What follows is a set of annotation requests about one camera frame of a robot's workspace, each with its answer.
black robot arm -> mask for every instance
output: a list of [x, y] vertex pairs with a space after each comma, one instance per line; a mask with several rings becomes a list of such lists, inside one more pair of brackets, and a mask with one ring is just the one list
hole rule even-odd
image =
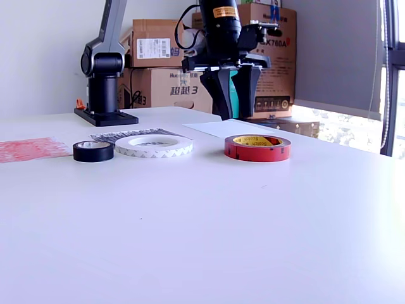
[[137, 124], [138, 118], [118, 110], [117, 78], [125, 65], [120, 33], [127, 0], [106, 0], [99, 36], [86, 44], [81, 59], [89, 80], [85, 110], [75, 113], [97, 127]]
[[[238, 70], [232, 77], [240, 101], [240, 112], [236, 116], [251, 117], [261, 69], [270, 67], [270, 59], [249, 52], [278, 25], [253, 21], [242, 27], [235, 0], [199, 0], [199, 6], [207, 49], [203, 54], [184, 59], [183, 70], [204, 72], [201, 83], [213, 98], [214, 113], [223, 120], [234, 117], [229, 82], [230, 71]], [[178, 39], [177, 44], [184, 48]]]

cardboard box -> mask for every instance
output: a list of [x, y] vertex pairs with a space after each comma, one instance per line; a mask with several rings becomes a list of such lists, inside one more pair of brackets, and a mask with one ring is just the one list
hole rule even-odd
[[320, 132], [319, 121], [295, 116], [287, 118], [244, 120], [244, 121], [313, 138], [318, 138]]
[[281, 0], [238, 0], [238, 4], [259, 3], [265, 5], [274, 5], [281, 8]]
[[[131, 67], [181, 67], [184, 51], [175, 41], [177, 20], [134, 20], [131, 38], [121, 41], [132, 55]], [[182, 41], [182, 23], [178, 38]]]
[[200, 82], [201, 75], [176, 68], [125, 69], [118, 79], [118, 107], [130, 108], [134, 100], [133, 108], [181, 106], [212, 113], [213, 100]]
[[[271, 22], [270, 7], [264, 4], [238, 6], [240, 22], [247, 25], [251, 20]], [[193, 27], [203, 26], [201, 13], [193, 14]], [[256, 90], [255, 114], [252, 118], [290, 117], [295, 98], [297, 13], [280, 8], [281, 37], [267, 36], [266, 43], [258, 44], [252, 54], [270, 57], [271, 68], [263, 69]]]

barcode sticker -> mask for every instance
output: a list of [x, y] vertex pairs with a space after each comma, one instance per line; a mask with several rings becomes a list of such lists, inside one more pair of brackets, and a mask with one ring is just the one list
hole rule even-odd
[[170, 39], [137, 39], [137, 58], [170, 58]]

tape roll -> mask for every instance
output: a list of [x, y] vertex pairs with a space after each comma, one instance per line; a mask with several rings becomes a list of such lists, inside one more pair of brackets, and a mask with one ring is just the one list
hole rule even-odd
[[114, 157], [114, 146], [104, 141], [82, 141], [73, 145], [73, 159], [82, 163], [99, 163]]
[[225, 139], [225, 155], [247, 162], [280, 162], [290, 158], [291, 142], [267, 135], [239, 135]]
[[115, 151], [139, 158], [169, 158], [191, 153], [190, 139], [171, 135], [139, 135], [118, 140]]

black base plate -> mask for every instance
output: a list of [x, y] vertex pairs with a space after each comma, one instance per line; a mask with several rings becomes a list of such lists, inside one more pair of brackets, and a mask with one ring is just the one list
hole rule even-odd
[[111, 127], [113, 125], [136, 125], [139, 119], [124, 112], [107, 114], [90, 114], [86, 110], [75, 109], [75, 113], [96, 127]]

